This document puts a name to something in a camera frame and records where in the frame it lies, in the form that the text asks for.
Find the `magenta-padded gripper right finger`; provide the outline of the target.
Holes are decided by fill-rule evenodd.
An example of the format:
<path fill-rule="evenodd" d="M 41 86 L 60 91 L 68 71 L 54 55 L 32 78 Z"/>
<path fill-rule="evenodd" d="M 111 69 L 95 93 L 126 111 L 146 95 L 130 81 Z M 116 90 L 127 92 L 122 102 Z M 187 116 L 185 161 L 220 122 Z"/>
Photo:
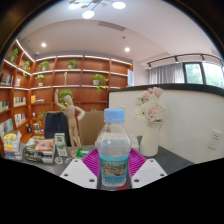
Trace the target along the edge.
<path fill-rule="evenodd" d="M 166 176 L 155 159 L 146 159 L 135 149 L 129 154 L 128 172 L 132 188 L 141 188 Z"/>

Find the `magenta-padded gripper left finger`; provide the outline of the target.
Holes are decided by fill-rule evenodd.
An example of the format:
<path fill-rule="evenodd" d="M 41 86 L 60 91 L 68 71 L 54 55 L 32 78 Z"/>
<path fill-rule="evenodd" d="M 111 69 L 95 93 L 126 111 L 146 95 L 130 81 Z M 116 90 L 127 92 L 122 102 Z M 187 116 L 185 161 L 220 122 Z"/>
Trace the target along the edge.
<path fill-rule="evenodd" d="M 96 189 L 100 173 L 98 150 L 93 149 L 81 159 L 73 159 L 60 175 L 84 188 Z"/>

